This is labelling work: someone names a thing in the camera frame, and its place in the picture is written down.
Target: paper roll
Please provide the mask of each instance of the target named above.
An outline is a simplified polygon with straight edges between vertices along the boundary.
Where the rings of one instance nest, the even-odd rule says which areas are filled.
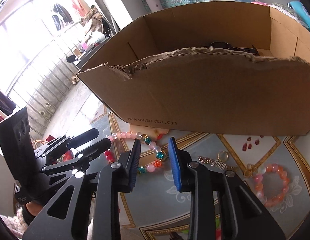
[[[151,12],[157,12],[163,9],[159,0],[146,0]]]

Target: pink garment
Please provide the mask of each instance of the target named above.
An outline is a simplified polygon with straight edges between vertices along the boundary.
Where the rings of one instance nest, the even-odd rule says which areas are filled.
[[[84,17],[88,12],[90,12],[90,7],[84,0],[71,0],[72,7],[78,11],[81,17]]]

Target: silver screw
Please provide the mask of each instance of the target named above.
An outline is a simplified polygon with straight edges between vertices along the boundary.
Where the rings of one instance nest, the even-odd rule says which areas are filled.
[[[197,168],[199,166],[199,163],[198,162],[190,162],[188,165],[191,168]]]
[[[232,178],[232,177],[235,176],[235,172],[233,172],[233,171],[226,171],[225,174],[226,174],[226,176],[229,177],[229,178]]]
[[[112,164],[111,164],[111,167],[112,167],[113,169],[117,169],[117,168],[119,168],[120,166],[121,166],[121,164],[118,163],[118,162],[115,162],[115,163],[112,163]]]

